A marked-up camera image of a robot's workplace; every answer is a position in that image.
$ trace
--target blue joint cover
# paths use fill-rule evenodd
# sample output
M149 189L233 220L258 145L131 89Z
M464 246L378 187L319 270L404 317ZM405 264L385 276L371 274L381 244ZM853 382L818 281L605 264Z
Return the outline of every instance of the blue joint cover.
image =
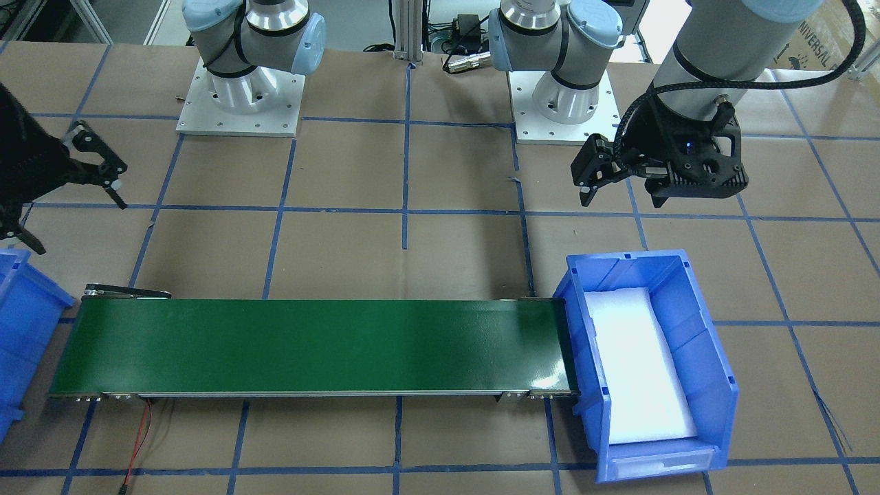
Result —
M489 53L492 54L492 67L505 72L513 71L504 31L501 28L501 12L495 9L489 13Z
M618 46L623 20L611 5L602 0L572 0L568 5L568 16L572 26L590 41L605 48Z
M750 11L772 22L801 22L816 11L822 0L742 0Z
M321 57L324 56L326 40L327 22L320 14L313 12L303 30L297 54L293 56L290 73L308 76L317 70L321 64Z
M184 0L183 20L190 33L216 26L241 6L242 0Z

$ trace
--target metal base plate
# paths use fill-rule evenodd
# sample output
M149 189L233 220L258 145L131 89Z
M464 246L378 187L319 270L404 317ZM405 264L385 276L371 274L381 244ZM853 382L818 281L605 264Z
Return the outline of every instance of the metal base plate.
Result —
M580 146L587 136L599 133L612 138L620 122L617 101L611 89L608 73L599 82L599 103L587 122L566 125L553 122L542 115L532 102L532 93L544 71L521 70L508 74L510 104L517 123L517 142L523 144L576 144Z
M198 136L296 137L305 76L269 69L278 80L280 101L257 114L232 114L220 108L208 93L209 75L196 65L187 100L177 121L180 134Z

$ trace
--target blue bin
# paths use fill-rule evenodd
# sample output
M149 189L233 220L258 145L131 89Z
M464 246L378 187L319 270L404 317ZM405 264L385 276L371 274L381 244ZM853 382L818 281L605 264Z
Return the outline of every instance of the blue bin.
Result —
M74 299L27 264L29 251L0 249L0 443L65 307Z
M565 299L581 397L575 414L598 455L597 482L723 469L739 389L683 250L571 255L555 298ZM646 288L669 345L697 436L610 444L614 390L599 358L585 292Z

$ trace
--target braided black cable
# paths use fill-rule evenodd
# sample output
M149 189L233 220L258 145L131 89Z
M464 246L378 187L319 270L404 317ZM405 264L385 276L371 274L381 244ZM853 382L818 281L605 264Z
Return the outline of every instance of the braided black cable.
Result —
M651 87L642 96L636 98L635 101L633 101L633 103L629 106L629 108L627 108L627 111L620 116L620 125L617 128L617 133L614 135L614 160L617 161L618 165L621 166L621 168L626 166L626 164L623 164L621 160L620 151L623 147L623 134L626 131L627 126L629 125L629 121L633 117L635 111L639 107L641 107L645 101L647 101L652 96L658 95L660 93L709 88L733 88L745 90L801 89L830 83L834 79L839 78L840 76L845 74L847 70L849 70L849 68L853 66L855 60L862 52L862 48L865 45L866 28L865 17L862 14L862 8L859 6L858 2L856 0L841 0L841 2L843 3L843 6L847 9L850 22L852 22L853 24L854 34L853 47L849 50L849 53L843 59L843 62L840 63L840 66L837 69L832 70L831 72L818 78L800 79L797 81L786 81L780 83L758 83L752 81L696 81L692 83L677 83L674 85Z

